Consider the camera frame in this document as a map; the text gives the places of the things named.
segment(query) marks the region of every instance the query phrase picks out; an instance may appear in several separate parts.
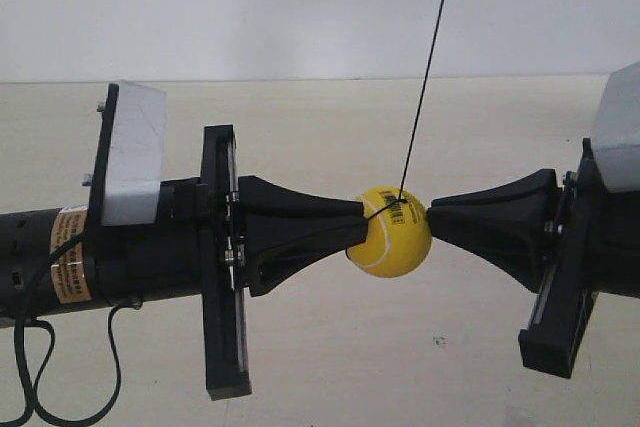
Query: yellow tennis ball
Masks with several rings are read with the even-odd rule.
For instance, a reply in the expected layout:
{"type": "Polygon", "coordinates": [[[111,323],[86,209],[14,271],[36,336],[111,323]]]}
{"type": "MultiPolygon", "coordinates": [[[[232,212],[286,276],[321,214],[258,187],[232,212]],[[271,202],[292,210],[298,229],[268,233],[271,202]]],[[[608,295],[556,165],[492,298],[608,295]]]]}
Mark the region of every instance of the yellow tennis ball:
{"type": "Polygon", "coordinates": [[[395,187],[376,187],[357,199],[364,204],[367,218],[393,204],[371,218],[364,243],[347,249],[349,260],[376,277],[406,275],[422,264],[431,250],[426,209],[406,190],[403,201],[396,202],[399,193],[395,187]]]}

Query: warning label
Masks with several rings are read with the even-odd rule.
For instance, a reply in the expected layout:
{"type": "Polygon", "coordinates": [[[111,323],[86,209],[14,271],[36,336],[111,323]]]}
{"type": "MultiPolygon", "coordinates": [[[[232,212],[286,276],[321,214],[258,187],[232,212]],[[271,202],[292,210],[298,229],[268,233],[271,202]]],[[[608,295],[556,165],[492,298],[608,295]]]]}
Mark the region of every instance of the warning label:
{"type": "MultiPolygon", "coordinates": [[[[51,229],[50,252],[82,232],[86,218],[86,206],[62,209],[51,229]]],[[[82,242],[68,250],[51,266],[51,280],[60,303],[91,300],[84,274],[82,242]]]]}

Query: black cylindrical actuator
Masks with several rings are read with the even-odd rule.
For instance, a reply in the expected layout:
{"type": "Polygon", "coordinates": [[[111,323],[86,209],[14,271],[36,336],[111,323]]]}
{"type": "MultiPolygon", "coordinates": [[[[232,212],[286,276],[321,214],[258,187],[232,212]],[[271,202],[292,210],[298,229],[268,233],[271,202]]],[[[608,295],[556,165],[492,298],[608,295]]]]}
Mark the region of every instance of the black cylindrical actuator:
{"type": "MultiPolygon", "coordinates": [[[[93,227],[54,262],[40,282],[30,315],[51,315],[201,292],[198,225],[176,218],[175,186],[161,187],[156,222],[93,227]]],[[[13,324],[25,286],[51,252],[84,231],[86,206],[0,215],[0,323],[13,324]]]]}

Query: gray floor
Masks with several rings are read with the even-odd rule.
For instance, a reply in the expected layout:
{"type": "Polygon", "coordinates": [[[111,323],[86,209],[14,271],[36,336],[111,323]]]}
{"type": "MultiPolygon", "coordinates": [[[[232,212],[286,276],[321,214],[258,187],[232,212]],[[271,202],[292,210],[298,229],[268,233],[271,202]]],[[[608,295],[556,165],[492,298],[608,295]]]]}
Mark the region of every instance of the gray floor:
{"type": "MultiPolygon", "coordinates": [[[[431,84],[408,189],[434,197],[541,167],[575,168],[603,77],[431,84]]],[[[204,125],[232,122],[241,174],[328,197],[397,184],[419,81],[163,84],[165,178],[196,175],[204,125]]],[[[0,86],[0,211],[86,202],[106,84],[0,86]]],[[[533,296],[497,268],[435,242],[420,269],[369,277],[339,254],[248,300],[254,394],[211,403],[198,298],[123,312],[124,372],[104,426],[632,426],[640,418],[640,314],[601,296],[572,381],[521,367],[533,296]]],[[[113,386],[106,311],[53,319],[41,396],[80,418],[113,386]]],[[[44,336],[29,334],[31,363],[44,336]]],[[[0,332],[1,420],[22,409],[12,335],[0,332]]],[[[34,420],[29,425],[40,425],[34,420]]]]}

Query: black wire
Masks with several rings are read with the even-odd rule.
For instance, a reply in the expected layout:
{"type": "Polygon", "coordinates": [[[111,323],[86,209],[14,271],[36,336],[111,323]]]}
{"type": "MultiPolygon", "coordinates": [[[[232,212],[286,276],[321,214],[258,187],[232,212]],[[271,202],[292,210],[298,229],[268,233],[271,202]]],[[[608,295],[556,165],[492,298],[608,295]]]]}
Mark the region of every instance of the black wire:
{"type": "Polygon", "coordinates": [[[27,287],[25,288],[24,298],[22,300],[20,310],[16,315],[14,335],[13,335],[13,343],[14,343],[14,351],[16,356],[16,364],[18,367],[18,375],[20,377],[20,383],[22,384],[22,390],[25,398],[25,410],[19,418],[9,422],[0,423],[0,427],[20,427],[29,421],[34,411],[38,414],[38,416],[42,420],[57,427],[88,427],[88,426],[94,425],[109,413],[109,411],[115,405],[118,395],[120,394],[120,387],[122,384],[122,373],[120,370],[120,360],[118,358],[118,352],[117,352],[115,340],[113,337],[113,317],[116,314],[116,312],[118,312],[120,309],[123,309],[126,307],[137,308],[133,306],[133,303],[131,300],[127,300],[117,305],[116,307],[111,309],[111,311],[109,312],[107,330],[108,330],[109,344],[111,346],[111,352],[113,353],[113,358],[116,365],[116,386],[107,404],[98,413],[86,419],[66,420],[66,419],[61,419],[59,417],[56,417],[51,413],[49,413],[42,406],[42,404],[40,404],[40,401],[38,399],[37,390],[40,383],[40,378],[42,376],[42,373],[44,372],[44,368],[46,367],[53,353],[53,348],[55,345],[55,331],[53,330],[53,327],[51,326],[51,324],[46,321],[30,320],[29,308],[31,305],[32,298],[35,292],[37,291],[38,285],[40,284],[44,276],[50,271],[51,265],[57,262],[60,257],[62,257],[66,252],[68,252],[70,249],[75,247],[77,244],[79,244],[83,240],[84,240],[84,233],[82,232],[78,235],[75,235],[71,239],[67,240],[62,245],[60,245],[57,249],[55,249],[49,256],[48,261],[45,264],[43,264],[35,272],[31,280],[27,284],[27,287]],[[42,328],[46,330],[51,337],[49,350],[45,355],[45,358],[42,362],[42,365],[40,366],[40,369],[38,370],[38,374],[36,375],[35,382],[33,384],[31,383],[31,375],[29,373],[29,367],[28,367],[27,356],[25,351],[25,342],[24,342],[25,340],[24,333],[25,333],[25,328],[27,327],[42,328]]]}
{"type": "Polygon", "coordinates": [[[402,194],[404,193],[404,185],[405,185],[405,182],[407,180],[407,172],[409,171],[409,162],[411,160],[411,153],[413,151],[413,143],[415,141],[416,133],[418,131],[418,123],[420,121],[420,114],[422,113],[422,105],[423,105],[423,102],[424,102],[424,95],[425,95],[425,92],[426,92],[426,89],[427,89],[427,81],[429,80],[429,73],[431,71],[431,63],[433,61],[433,53],[435,51],[436,41],[438,39],[438,30],[440,29],[440,20],[442,19],[442,11],[444,10],[444,3],[445,3],[445,0],[440,0],[440,6],[438,7],[438,16],[436,18],[436,25],[435,25],[435,28],[433,29],[433,36],[431,38],[431,49],[429,50],[429,58],[427,60],[427,66],[425,68],[424,78],[423,78],[423,81],[422,81],[422,90],[420,91],[420,99],[418,100],[418,108],[416,109],[416,116],[415,116],[415,119],[413,121],[413,129],[411,131],[411,140],[409,141],[409,149],[407,150],[407,159],[406,159],[405,164],[404,164],[404,171],[402,173],[402,180],[400,182],[400,189],[399,189],[399,193],[398,193],[398,198],[395,201],[390,202],[386,206],[382,207],[380,210],[374,212],[372,215],[370,215],[368,217],[368,220],[373,219],[374,217],[376,217],[377,215],[381,214],[385,210],[393,207],[397,203],[406,203],[407,202],[407,200],[402,197],[402,194]]]}

